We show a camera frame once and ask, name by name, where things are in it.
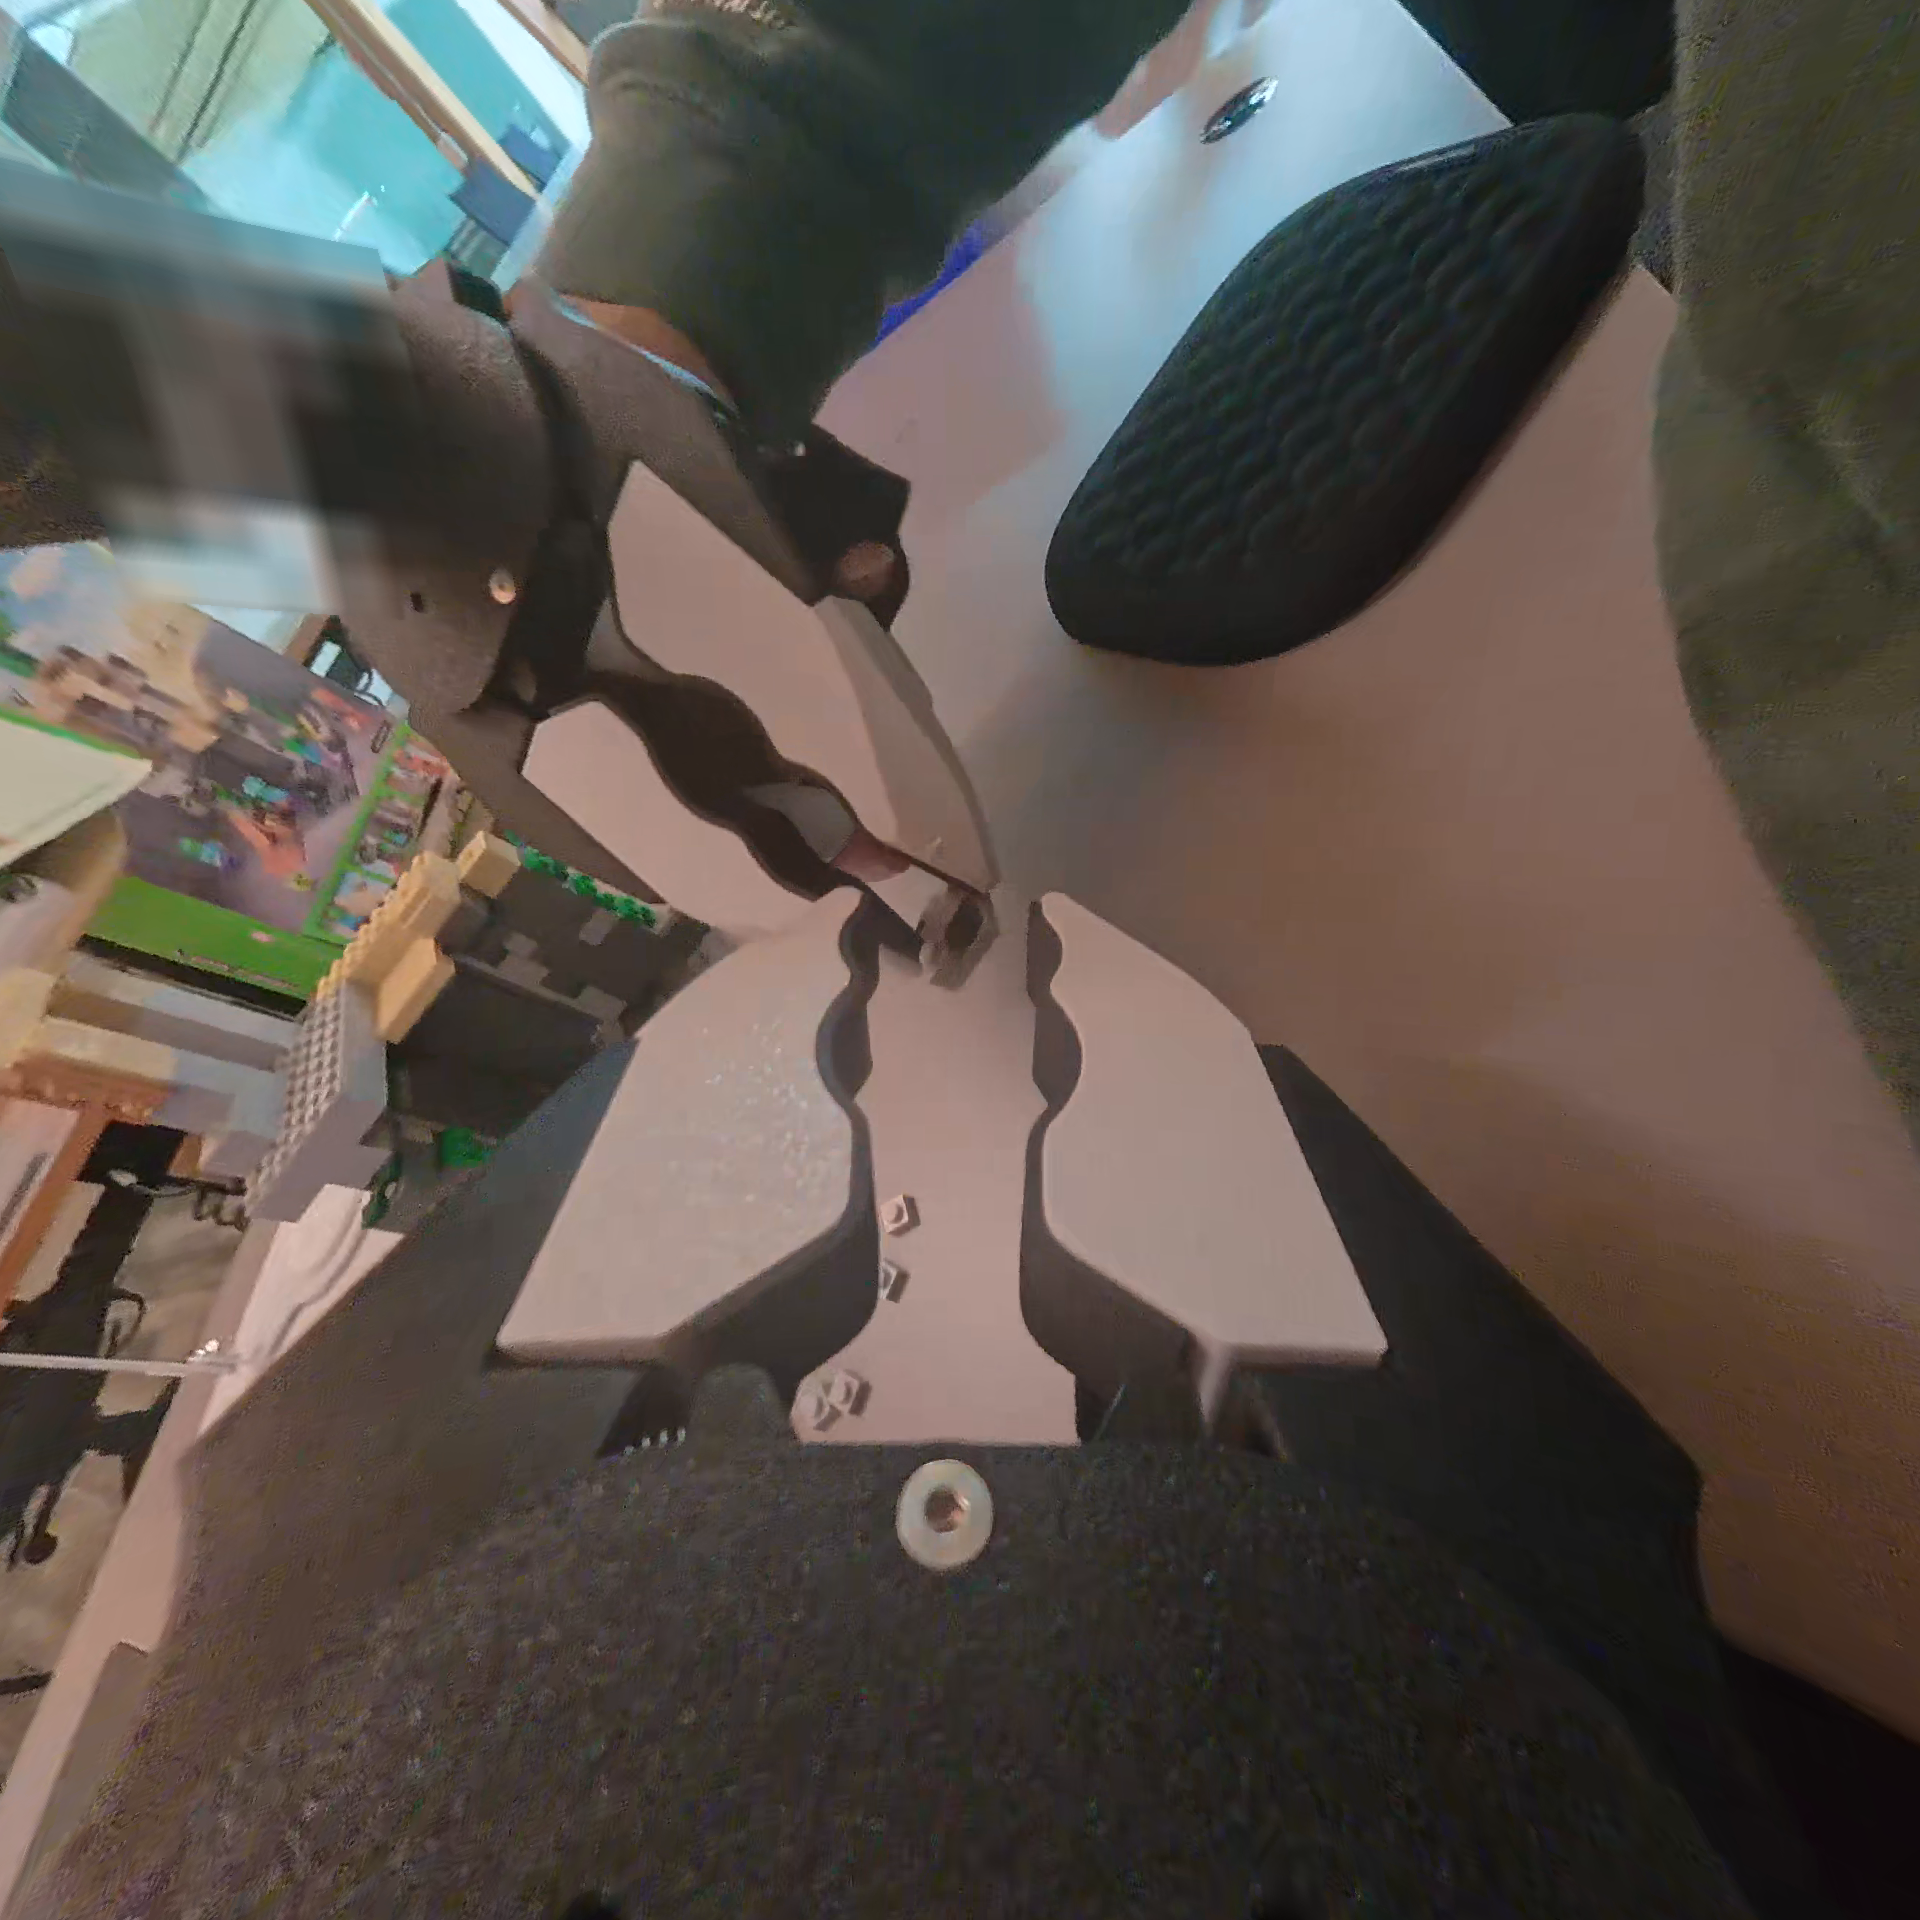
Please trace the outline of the brick set picture box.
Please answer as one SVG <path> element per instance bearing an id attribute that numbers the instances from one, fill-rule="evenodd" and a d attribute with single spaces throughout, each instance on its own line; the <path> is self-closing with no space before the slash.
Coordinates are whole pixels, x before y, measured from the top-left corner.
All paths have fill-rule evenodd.
<path id="1" fill-rule="evenodd" d="M 5 719 L 141 759 L 127 867 L 87 927 L 119 958 L 305 1001 L 455 792 L 384 703 L 198 609 L 142 605 L 97 544 L 5 555 Z"/>

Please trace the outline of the blue plastic bin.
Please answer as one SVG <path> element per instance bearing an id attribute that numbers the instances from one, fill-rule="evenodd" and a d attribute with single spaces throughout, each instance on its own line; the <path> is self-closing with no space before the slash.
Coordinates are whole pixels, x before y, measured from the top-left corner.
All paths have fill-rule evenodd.
<path id="1" fill-rule="evenodd" d="M 902 295 L 886 306 L 873 343 L 886 343 L 902 325 L 921 313 L 941 294 L 968 275 L 1008 233 L 1006 223 L 981 217 L 966 229 L 947 250 L 941 271 L 914 294 Z"/>

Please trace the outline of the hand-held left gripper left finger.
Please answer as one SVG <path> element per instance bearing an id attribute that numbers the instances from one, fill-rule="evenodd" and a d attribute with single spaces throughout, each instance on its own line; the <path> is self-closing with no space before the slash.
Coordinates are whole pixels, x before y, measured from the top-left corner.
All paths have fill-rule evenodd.
<path id="1" fill-rule="evenodd" d="M 827 1365 L 878 1309 L 858 1109 L 871 901 L 831 897 L 650 1019 L 499 1330 L 515 1360 Z"/>

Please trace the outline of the black office chair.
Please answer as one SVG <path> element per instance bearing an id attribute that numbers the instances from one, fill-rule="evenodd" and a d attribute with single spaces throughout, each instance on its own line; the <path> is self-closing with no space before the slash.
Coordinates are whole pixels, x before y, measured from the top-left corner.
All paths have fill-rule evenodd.
<path id="1" fill-rule="evenodd" d="M 163 1147 L 97 1143 L 85 1185 L 104 1192 L 61 1262 L 49 1290 L 5 1310 L 3 1352 L 10 1359 L 114 1359 L 147 1320 L 144 1296 L 117 1274 L 152 1207 L 186 1192 L 168 1173 L 176 1139 Z M 119 1465 L 125 1496 L 154 1451 L 178 1384 L 128 1413 L 104 1413 L 107 1377 L 64 1368 L 8 1368 L 3 1374 L 3 1551 L 5 1569 L 34 1569 L 57 1551 L 56 1517 L 85 1457 Z"/>

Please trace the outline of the grey desk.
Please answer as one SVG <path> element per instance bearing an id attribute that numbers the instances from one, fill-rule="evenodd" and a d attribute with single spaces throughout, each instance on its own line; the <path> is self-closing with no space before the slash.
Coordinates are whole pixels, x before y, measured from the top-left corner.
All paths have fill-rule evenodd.
<path id="1" fill-rule="evenodd" d="M 1639 138 L 1469 130 L 1403 6 L 1256 50 L 801 432 L 911 486 L 889 633 L 1000 861 L 944 992 L 951 883 L 762 792 L 871 901 L 902 1303 L 827 1365 L 505 1357 L 639 1037 L 597 1050 L 201 1393 L 135 1709 L 16 1915 L 1837 1915 L 1722 1646 L 1917 1737 L 1917 1129 L 1689 711 L 1674 277 L 1634 239 L 1330 635 L 1186 667 L 1049 611 L 1069 501 L 1294 211 L 1557 115 Z M 343 611 L 389 277 L 8 163 L 5 546 L 289 526 Z M 1045 897 L 1248 1026 L 1377 1370 L 1079 1381 L 1030 1333 Z M 838 1360 L 871 1401 L 802 1441 Z"/>

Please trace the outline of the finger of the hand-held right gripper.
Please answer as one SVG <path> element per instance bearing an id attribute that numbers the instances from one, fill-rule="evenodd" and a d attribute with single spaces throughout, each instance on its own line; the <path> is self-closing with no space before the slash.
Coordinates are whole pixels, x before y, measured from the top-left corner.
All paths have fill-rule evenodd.
<path id="1" fill-rule="evenodd" d="M 815 786 L 851 826 L 862 807 L 880 829 L 921 845 L 921 720 L 883 699 L 873 725 L 855 697 L 824 697 L 816 713 L 784 697 L 759 728 L 770 774 L 729 775 L 690 720 L 664 730 L 690 774 L 665 769 L 665 749 L 611 704 L 581 703 L 543 720 L 525 774 L 602 846 L 639 856 L 640 875 L 671 905 L 746 945 L 792 931 L 810 907 L 858 881 L 835 869 L 762 790 Z"/>
<path id="2" fill-rule="evenodd" d="M 616 497 L 608 558 L 629 645 L 719 725 L 726 792 L 832 797 L 907 865 L 978 897 L 1000 887 L 969 770 L 875 613 L 806 601 L 647 464 Z"/>

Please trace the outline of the grey four-stud base plate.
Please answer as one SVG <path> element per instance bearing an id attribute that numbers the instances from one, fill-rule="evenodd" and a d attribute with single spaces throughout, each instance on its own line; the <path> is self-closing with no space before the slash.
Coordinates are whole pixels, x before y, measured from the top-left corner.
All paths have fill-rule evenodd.
<path id="1" fill-rule="evenodd" d="M 1000 931 L 995 901 L 963 886 L 947 886 L 920 913 L 923 978 L 944 992 L 966 986 Z"/>

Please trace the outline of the wooden frame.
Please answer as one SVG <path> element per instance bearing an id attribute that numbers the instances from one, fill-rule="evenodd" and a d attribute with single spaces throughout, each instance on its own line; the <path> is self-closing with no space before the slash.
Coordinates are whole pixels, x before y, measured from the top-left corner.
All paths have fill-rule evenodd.
<path id="1" fill-rule="evenodd" d="M 419 50 L 393 22 L 389 6 L 306 2 L 305 9 L 345 48 L 347 61 L 433 142 L 448 163 L 485 163 L 526 199 L 535 184 L 485 128 L 462 93 Z M 591 54 L 554 6 L 459 2 L 457 9 L 488 39 L 518 83 L 538 98 L 563 134 L 586 135 L 586 78 Z"/>

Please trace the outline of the cluster of grey square plates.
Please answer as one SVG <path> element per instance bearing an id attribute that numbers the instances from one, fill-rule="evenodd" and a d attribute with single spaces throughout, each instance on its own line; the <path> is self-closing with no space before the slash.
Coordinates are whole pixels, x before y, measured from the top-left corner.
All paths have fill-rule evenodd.
<path id="1" fill-rule="evenodd" d="M 921 1207 L 914 1193 L 899 1192 L 880 1201 L 880 1255 L 875 1265 L 875 1302 L 899 1305 L 911 1283 L 911 1267 L 902 1259 L 899 1242 L 921 1223 Z M 873 1398 L 873 1384 L 858 1368 L 838 1360 L 824 1371 L 802 1381 L 792 1407 L 792 1425 L 799 1439 L 821 1439 L 840 1425 L 862 1416 Z"/>

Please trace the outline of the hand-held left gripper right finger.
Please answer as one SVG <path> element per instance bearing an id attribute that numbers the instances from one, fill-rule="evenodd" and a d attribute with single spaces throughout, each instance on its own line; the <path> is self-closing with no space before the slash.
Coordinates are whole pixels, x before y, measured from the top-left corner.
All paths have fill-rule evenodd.
<path id="1" fill-rule="evenodd" d="M 1377 1370 L 1385 1333 L 1248 1026 L 1069 897 L 1030 913 L 1027 1328 L 1079 1381 Z"/>

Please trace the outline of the large glass window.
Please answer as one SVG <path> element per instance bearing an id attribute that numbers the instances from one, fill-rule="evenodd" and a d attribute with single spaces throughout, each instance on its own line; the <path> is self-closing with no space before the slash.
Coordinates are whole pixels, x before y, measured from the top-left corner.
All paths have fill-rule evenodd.
<path id="1" fill-rule="evenodd" d="M 459 2 L 389 6 L 507 157 L 462 170 L 386 101 L 305 2 L 5 2 L 5 157 L 150 202 L 499 280 L 586 135 L 567 135 Z M 614 11 L 554 6 L 587 43 Z"/>

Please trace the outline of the person's right hand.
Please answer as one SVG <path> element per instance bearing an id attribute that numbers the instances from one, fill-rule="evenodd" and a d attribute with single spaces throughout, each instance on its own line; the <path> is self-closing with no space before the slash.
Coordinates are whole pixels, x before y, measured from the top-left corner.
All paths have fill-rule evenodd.
<path id="1" fill-rule="evenodd" d="M 643 306 L 595 303 L 583 295 L 567 295 L 567 305 L 608 336 L 687 374 L 723 405 L 734 405 L 734 395 L 701 349 L 664 315 Z M 887 542 L 853 542 L 840 555 L 832 584 L 848 599 L 878 605 L 896 587 L 903 565 L 903 558 Z"/>

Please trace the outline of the grey green brick castle model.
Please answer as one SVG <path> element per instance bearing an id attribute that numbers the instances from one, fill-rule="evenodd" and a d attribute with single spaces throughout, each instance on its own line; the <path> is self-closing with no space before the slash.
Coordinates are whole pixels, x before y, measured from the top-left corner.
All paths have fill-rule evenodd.
<path id="1" fill-rule="evenodd" d="M 5 973 L 5 1249 L 27 1242 L 106 1126 L 200 1142 L 191 1186 L 241 1218 L 298 1221 L 326 1190 L 377 1190 L 402 1143 L 441 1165 L 493 1147 L 701 968 L 705 928 L 507 835 L 419 856 L 323 976 L 269 1070 L 191 1019 L 107 1024 L 57 978 Z"/>

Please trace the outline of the person's right forearm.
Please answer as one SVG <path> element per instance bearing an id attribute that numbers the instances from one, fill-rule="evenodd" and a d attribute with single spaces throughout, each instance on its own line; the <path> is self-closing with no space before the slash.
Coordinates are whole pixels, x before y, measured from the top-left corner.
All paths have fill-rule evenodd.
<path id="1" fill-rule="evenodd" d="M 787 441 L 1170 38 L 1181 2 L 650 6 L 591 57 L 591 142 L 535 256 L 656 313 Z"/>

